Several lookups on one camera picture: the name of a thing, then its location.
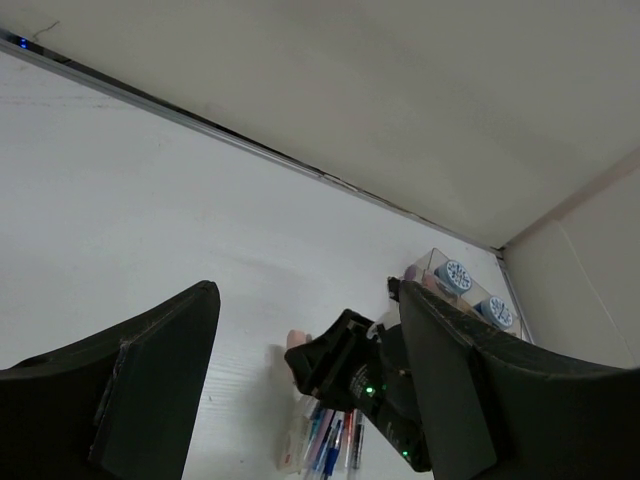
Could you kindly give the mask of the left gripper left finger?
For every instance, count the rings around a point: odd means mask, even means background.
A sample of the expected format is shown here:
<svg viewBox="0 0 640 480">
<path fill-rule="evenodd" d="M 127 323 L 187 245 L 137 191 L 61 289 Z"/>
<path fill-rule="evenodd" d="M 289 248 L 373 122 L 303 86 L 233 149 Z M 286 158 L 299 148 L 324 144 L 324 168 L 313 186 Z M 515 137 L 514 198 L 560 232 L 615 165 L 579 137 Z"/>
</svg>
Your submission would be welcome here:
<svg viewBox="0 0 640 480">
<path fill-rule="evenodd" d="M 2 370 L 2 478 L 181 478 L 219 312 L 201 281 Z"/>
</svg>

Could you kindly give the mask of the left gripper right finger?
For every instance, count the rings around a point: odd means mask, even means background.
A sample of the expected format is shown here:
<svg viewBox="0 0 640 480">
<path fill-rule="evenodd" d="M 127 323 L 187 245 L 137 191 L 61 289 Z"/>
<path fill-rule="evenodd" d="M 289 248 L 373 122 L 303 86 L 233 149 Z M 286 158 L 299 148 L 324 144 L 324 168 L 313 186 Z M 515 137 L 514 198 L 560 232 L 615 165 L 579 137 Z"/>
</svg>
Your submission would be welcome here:
<svg viewBox="0 0 640 480">
<path fill-rule="evenodd" d="M 639 373 L 560 355 L 414 282 L 401 327 L 437 479 L 635 479 Z"/>
</svg>

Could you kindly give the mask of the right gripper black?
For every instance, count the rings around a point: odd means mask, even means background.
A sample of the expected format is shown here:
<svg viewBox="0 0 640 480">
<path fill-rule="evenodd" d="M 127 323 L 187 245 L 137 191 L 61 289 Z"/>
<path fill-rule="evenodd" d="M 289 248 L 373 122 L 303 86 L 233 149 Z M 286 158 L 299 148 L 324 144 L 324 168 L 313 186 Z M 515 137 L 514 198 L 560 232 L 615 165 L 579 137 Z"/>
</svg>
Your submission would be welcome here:
<svg viewBox="0 0 640 480">
<path fill-rule="evenodd" d="M 369 338 L 373 321 L 346 309 L 320 336 L 284 360 L 302 394 L 337 411 L 360 411 L 415 471 L 431 460 L 400 326 Z"/>
</svg>

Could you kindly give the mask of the pink white stapler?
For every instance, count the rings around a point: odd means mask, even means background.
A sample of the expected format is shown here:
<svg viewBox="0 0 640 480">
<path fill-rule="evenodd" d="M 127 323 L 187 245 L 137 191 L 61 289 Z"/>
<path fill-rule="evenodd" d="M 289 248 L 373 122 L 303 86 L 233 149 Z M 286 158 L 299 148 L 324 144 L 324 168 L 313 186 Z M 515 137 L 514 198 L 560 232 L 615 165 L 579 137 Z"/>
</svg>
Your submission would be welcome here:
<svg viewBox="0 0 640 480">
<path fill-rule="evenodd" d="M 292 329 L 287 334 L 284 359 L 289 369 L 289 374 L 293 384 L 296 384 L 295 374 L 293 372 L 293 368 L 289 364 L 287 355 L 294 348 L 310 343 L 312 340 L 313 340 L 313 335 L 310 333 L 304 332 L 302 330 Z"/>
</svg>

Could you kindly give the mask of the blue round jar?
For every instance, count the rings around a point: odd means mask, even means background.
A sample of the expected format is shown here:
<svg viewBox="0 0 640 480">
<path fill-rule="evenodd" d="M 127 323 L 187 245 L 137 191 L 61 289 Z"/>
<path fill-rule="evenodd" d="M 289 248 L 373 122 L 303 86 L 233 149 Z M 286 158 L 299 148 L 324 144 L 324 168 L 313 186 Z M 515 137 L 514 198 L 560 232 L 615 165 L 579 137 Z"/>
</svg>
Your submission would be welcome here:
<svg viewBox="0 0 640 480">
<path fill-rule="evenodd" d="M 474 309 L 489 323 L 500 330 L 507 330 L 514 324 L 514 315 L 506 302 L 498 296 L 490 296 L 477 303 Z"/>
<path fill-rule="evenodd" d="M 456 260 L 447 260 L 434 271 L 438 286 L 454 295 L 464 295 L 474 285 L 468 270 Z"/>
</svg>

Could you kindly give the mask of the pink capped pencil tube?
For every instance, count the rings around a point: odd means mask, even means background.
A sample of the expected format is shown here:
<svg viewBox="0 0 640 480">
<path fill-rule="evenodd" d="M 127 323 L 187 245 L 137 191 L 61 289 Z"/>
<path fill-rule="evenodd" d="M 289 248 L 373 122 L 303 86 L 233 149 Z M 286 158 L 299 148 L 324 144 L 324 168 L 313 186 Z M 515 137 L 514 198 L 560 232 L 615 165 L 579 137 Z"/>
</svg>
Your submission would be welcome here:
<svg viewBox="0 0 640 480">
<path fill-rule="evenodd" d="M 459 295 L 437 275 L 415 264 L 406 268 L 403 279 L 419 283 L 425 289 L 449 302 L 455 302 L 459 298 Z"/>
</svg>

